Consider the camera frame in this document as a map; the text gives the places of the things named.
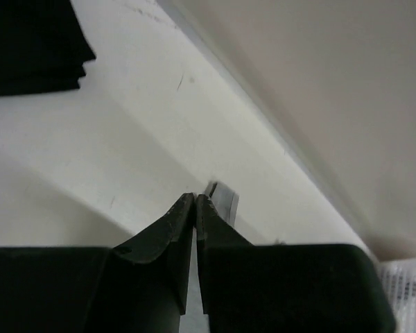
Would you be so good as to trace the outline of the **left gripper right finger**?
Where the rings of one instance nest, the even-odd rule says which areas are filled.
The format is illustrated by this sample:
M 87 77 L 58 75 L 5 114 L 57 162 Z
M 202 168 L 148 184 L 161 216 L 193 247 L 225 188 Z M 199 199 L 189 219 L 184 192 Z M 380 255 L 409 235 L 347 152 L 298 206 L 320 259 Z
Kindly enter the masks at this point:
M 394 332 L 395 316 L 358 246 L 255 246 L 196 199 L 198 276 L 211 332 Z

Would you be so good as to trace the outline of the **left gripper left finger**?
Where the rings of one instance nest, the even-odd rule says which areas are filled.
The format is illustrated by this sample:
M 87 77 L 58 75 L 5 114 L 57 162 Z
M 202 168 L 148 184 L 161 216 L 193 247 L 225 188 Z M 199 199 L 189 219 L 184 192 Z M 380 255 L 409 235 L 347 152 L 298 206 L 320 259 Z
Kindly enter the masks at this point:
M 177 332 L 194 195 L 122 244 L 0 247 L 0 332 Z

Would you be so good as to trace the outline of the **grey tank top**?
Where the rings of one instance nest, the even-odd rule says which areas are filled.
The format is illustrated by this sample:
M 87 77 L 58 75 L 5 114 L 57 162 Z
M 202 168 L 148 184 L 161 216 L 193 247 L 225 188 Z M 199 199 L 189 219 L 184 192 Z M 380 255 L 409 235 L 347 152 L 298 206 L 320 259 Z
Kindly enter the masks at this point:
M 239 195 L 220 181 L 210 181 L 205 189 L 205 195 L 211 199 L 219 217 L 234 227 Z

